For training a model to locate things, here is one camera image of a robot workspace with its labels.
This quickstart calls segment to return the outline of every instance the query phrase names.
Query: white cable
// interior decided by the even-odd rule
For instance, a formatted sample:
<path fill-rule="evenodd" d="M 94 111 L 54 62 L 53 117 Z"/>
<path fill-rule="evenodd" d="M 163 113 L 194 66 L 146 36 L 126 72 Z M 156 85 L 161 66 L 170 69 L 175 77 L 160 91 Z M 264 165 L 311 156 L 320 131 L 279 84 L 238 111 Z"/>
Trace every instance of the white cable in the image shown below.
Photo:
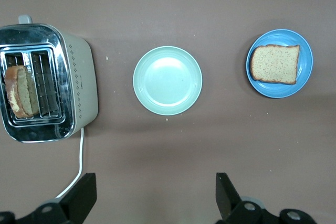
<path fill-rule="evenodd" d="M 79 145 L 79 171 L 77 176 L 73 179 L 73 181 L 68 185 L 67 188 L 64 189 L 63 192 L 61 192 L 56 198 L 62 197 L 78 180 L 80 175 L 82 174 L 83 171 L 83 142 L 84 142 L 84 127 L 80 131 L 80 145 Z"/>

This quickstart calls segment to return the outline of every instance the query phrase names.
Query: blue plate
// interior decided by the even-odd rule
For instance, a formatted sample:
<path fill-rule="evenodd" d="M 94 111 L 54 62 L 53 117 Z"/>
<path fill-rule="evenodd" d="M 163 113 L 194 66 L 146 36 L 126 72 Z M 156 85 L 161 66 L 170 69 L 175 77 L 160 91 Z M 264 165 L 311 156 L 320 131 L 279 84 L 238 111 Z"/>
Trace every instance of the blue plate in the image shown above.
<path fill-rule="evenodd" d="M 281 46 L 300 45 L 296 84 L 266 83 L 256 81 L 250 74 L 250 58 L 258 46 L 275 44 Z M 298 33 L 286 29 L 269 31 L 258 38 L 250 48 L 246 60 L 247 77 L 252 86 L 261 94 L 271 98 L 284 98 L 298 92 L 308 81 L 313 68 L 313 54 L 308 42 Z"/>
<path fill-rule="evenodd" d="M 176 115 L 189 109 L 202 89 L 202 73 L 196 60 L 185 50 L 154 48 L 138 62 L 133 87 L 148 110 L 159 115 Z"/>

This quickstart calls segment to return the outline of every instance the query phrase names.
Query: bread crust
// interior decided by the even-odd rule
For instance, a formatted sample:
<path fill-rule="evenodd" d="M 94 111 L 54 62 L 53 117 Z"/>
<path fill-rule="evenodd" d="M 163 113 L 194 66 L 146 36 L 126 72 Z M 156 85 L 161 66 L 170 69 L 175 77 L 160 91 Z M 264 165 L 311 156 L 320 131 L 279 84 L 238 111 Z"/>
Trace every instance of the bread crust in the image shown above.
<path fill-rule="evenodd" d="M 6 71 L 5 84 L 6 84 L 6 93 L 7 98 L 12 108 L 13 113 L 18 118 L 28 118 L 33 116 L 32 114 L 27 114 L 23 109 L 22 103 L 19 98 L 18 86 L 17 86 L 17 77 L 20 70 L 25 71 L 25 66 L 12 66 L 9 67 Z"/>
<path fill-rule="evenodd" d="M 266 46 L 258 46 L 256 49 L 254 49 L 252 55 L 251 55 L 251 61 L 250 61 L 250 73 L 251 73 L 251 76 L 254 80 L 256 81 L 262 81 L 262 82 L 268 82 L 268 83 L 284 83 L 284 84 L 291 84 L 291 85 L 294 85 L 296 84 L 296 79 L 294 82 L 279 82 L 279 81 L 275 81 L 275 80 L 266 80 L 266 79 L 263 79 L 263 78 L 257 78 L 254 71 L 253 71 L 253 68 L 254 68 L 254 61 L 253 61 L 253 58 L 254 58 L 254 55 L 255 55 L 255 52 L 258 48 L 268 48 L 268 47 L 276 47 L 276 48 L 281 48 L 283 46 L 280 46 L 280 45 L 275 45 L 275 44 L 268 44 Z M 293 47 L 299 47 L 300 48 L 300 45 L 295 45 L 295 46 L 287 46 L 286 48 L 293 48 Z M 296 58 L 296 65 L 295 65 L 295 72 L 298 71 L 298 61 L 299 61 L 299 56 Z"/>

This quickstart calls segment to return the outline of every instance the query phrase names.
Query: toaster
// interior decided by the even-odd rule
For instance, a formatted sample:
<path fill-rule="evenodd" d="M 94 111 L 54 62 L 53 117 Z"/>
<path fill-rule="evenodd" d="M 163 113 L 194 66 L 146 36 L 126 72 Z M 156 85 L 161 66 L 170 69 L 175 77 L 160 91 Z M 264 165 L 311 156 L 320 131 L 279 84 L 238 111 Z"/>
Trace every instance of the toaster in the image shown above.
<path fill-rule="evenodd" d="M 21 15 L 0 28 L 0 109 L 7 133 L 20 142 L 68 138 L 98 114 L 95 68 L 88 43 Z M 6 94 L 6 70 L 24 65 L 34 80 L 39 113 L 18 118 Z"/>

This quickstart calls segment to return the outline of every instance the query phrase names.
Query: brown table surface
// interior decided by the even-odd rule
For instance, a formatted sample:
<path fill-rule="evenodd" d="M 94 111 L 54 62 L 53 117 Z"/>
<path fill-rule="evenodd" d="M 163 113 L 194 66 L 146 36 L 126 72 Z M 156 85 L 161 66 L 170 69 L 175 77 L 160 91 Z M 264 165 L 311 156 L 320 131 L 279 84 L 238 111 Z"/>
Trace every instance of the brown table surface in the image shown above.
<path fill-rule="evenodd" d="M 336 0 L 0 0 L 0 26 L 20 14 L 92 49 L 99 114 L 85 128 L 84 172 L 96 173 L 98 200 L 85 223 L 214 223 L 216 172 L 272 214 L 297 208 L 336 223 Z M 298 93 L 270 99 L 245 62 L 278 28 L 304 36 L 314 67 Z M 188 51 L 203 74 L 196 103 L 169 117 L 132 86 L 139 59 L 164 45 Z M 41 144 L 0 134 L 0 211 L 22 217 L 75 177 L 79 133 Z"/>

